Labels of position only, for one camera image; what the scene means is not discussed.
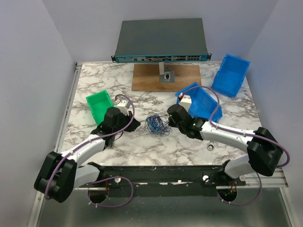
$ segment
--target marble table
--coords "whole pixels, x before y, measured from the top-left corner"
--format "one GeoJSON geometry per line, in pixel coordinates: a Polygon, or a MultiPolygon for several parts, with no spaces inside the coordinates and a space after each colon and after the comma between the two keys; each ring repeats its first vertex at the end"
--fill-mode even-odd
{"type": "MultiPolygon", "coordinates": [[[[220,63],[193,64],[200,67],[202,84],[211,86],[220,63]]],[[[126,94],[134,102],[135,118],[139,121],[155,113],[165,115],[167,108],[176,103],[173,92],[132,91],[133,69],[133,64],[83,64],[61,151],[79,144],[96,128],[86,101],[86,97],[94,93],[106,90],[112,101],[115,95],[126,94]]],[[[220,124],[239,129],[257,129],[261,126],[246,80],[235,98],[219,96],[223,110],[220,124]]],[[[125,132],[112,148],[99,152],[87,162],[93,161],[107,166],[220,165],[227,159],[245,154],[236,148],[216,142],[214,150],[209,151],[206,148],[208,141],[190,139],[178,129],[173,129],[168,136],[160,136],[149,134],[143,127],[144,122],[135,132],[125,132]]]]}

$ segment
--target white wall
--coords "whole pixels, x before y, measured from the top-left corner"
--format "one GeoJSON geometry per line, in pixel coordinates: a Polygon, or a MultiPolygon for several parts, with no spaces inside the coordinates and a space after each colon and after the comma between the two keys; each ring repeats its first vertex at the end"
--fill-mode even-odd
{"type": "Polygon", "coordinates": [[[110,61],[123,20],[202,17],[213,61],[245,57],[277,0],[43,0],[72,57],[110,61]]]}
{"type": "Polygon", "coordinates": [[[23,227],[75,66],[40,0],[1,1],[0,21],[0,226],[23,227]]]}
{"type": "Polygon", "coordinates": [[[298,214],[303,214],[302,9],[302,0],[278,2],[248,54],[247,76],[262,125],[291,154],[284,172],[298,214]]]}

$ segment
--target purple cable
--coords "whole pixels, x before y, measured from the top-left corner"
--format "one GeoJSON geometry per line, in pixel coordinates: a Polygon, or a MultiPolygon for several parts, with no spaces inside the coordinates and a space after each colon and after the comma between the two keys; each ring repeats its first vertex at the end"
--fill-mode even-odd
{"type": "Polygon", "coordinates": [[[132,199],[133,195],[134,195],[134,187],[133,187],[133,184],[132,182],[126,178],[126,177],[123,177],[123,176],[112,176],[112,177],[109,177],[109,178],[106,178],[106,179],[103,179],[103,180],[100,180],[100,181],[95,181],[93,182],[92,184],[96,184],[96,183],[101,183],[101,182],[104,182],[104,181],[108,181],[108,180],[112,180],[112,179],[116,179],[116,178],[121,178],[121,179],[124,179],[126,180],[130,186],[131,186],[131,189],[132,189],[132,192],[131,192],[131,195],[129,196],[129,198],[124,202],[124,203],[121,203],[119,205],[102,205],[102,204],[97,204],[97,203],[93,203],[90,199],[90,194],[88,195],[88,198],[89,198],[89,204],[93,204],[95,206],[98,206],[98,207],[105,207],[105,208],[118,208],[118,207],[122,207],[126,204],[129,203],[129,201],[132,199]]]}
{"type": "Polygon", "coordinates": [[[44,192],[44,198],[45,198],[46,200],[50,200],[50,199],[51,199],[50,197],[48,197],[48,191],[49,191],[51,182],[53,181],[53,178],[55,177],[56,172],[58,171],[58,169],[60,168],[60,166],[62,165],[62,163],[63,163],[70,155],[72,155],[74,152],[76,152],[76,151],[79,150],[80,148],[84,147],[85,145],[87,145],[87,144],[89,144],[89,143],[91,143],[91,142],[93,142],[93,141],[95,141],[95,140],[100,140],[100,139],[102,139],[102,138],[104,138],[104,137],[108,137],[108,136],[114,136],[114,135],[116,135],[116,134],[118,134],[118,133],[124,131],[124,130],[132,123],[132,121],[133,121],[133,119],[134,119],[134,104],[133,104],[133,102],[130,100],[129,97],[127,97],[126,95],[122,95],[122,94],[116,95],[116,96],[115,96],[115,101],[117,100],[117,97],[119,97],[119,96],[122,96],[122,97],[126,98],[126,99],[129,101],[129,103],[132,105],[132,108],[133,108],[133,115],[132,115],[132,118],[131,118],[131,120],[129,121],[129,123],[128,123],[124,128],[122,128],[122,129],[120,129],[120,130],[118,130],[118,131],[116,131],[116,132],[113,132],[113,133],[108,134],[108,135],[99,136],[99,137],[96,137],[96,138],[91,139],[90,141],[88,140],[88,141],[86,141],[86,142],[80,144],[79,146],[75,147],[70,153],[68,153],[66,156],[64,156],[64,157],[60,160],[60,162],[58,163],[58,165],[56,166],[56,168],[53,170],[53,173],[52,173],[51,177],[50,177],[49,180],[48,180],[48,183],[47,183],[47,186],[46,186],[46,189],[45,189],[45,192],[44,192]]]}
{"type": "MultiPolygon", "coordinates": [[[[214,93],[214,95],[215,95],[216,98],[217,98],[217,103],[218,103],[218,104],[217,104],[215,110],[212,112],[212,114],[211,114],[210,117],[209,117],[209,122],[210,122],[210,124],[211,124],[212,126],[218,128],[218,129],[221,129],[221,130],[223,130],[223,131],[231,132],[231,133],[234,133],[234,134],[237,134],[237,135],[244,135],[244,136],[251,136],[251,137],[255,137],[255,138],[260,138],[260,139],[262,139],[262,140],[268,141],[268,142],[270,142],[270,143],[272,143],[272,144],[275,144],[276,146],[280,147],[280,148],[285,152],[285,154],[286,154],[286,156],[287,156],[287,160],[285,161],[285,163],[283,163],[283,164],[277,166],[277,168],[284,167],[284,166],[286,166],[286,165],[290,162],[290,155],[289,155],[288,151],[287,151],[282,145],[280,145],[279,143],[277,143],[277,142],[275,142],[275,141],[273,141],[273,140],[270,140],[270,139],[268,139],[268,138],[266,138],[266,137],[263,137],[263,136],[259,136],[259,135],[255,135],[255,134],[250,134],[250,133],[248,133],[248,134],[243,134],[243,133],[238,132],[238,131],[234,131],[234,130],[231,130],[231,129],[223,128],[223,127],[221,127],[221,126],[217,126],[217,125],[213,122],[213,116],[214,116],[214,114],[217,112],[217,110],[218,110],[219,107],[220,107],[220,99],[219,99],[219,96],[217,95],[217,93],[216,93],[213,89],[211,89],[210,87],[206,87],[206,86],[194,86],[194,87],[191,87],[191,88],[187,89],[185,92],[183,92],[183,94],[185,94],[186,92],[188,92],[188,91],[190,91],[190,90],[199,88],[199,87],[209,89],[210,91],[212,91],[212,92],[214,93]]],[[[227,204],[230,204],[230,205],[234,205],[234,206],[246,206],[246,205],[250,205],[250,204],[254,203],[255,201],[257,201],[257,200],[260,198],[260,196],[261,196],[261,194],[262,194],[262,190],[263,190],[263,189],[262,189],[262,181],[261,181],[261,178],[260,178],[260,176],[259,176],[258,173],[256,173],[256,174],[257,174],[258,179],[259,179],[259,181],[260,181],[260,190],[259,190],[259,193],[257,194],[257,196],[256,196],[252,201],[249,201],[249,202],[246,202],[246,203],[243,203],[243,204],[239,204],[239,203],[229,203],[229,202],[227,202],[227,201],[224,201],[224,200],[222,199],[222,197],[219,195],[219,193],[217,193],[217,195],[219,196],[219,198],[220,198],[221,200],[223,200],[224,203],[227,203],[227,204]]]]}

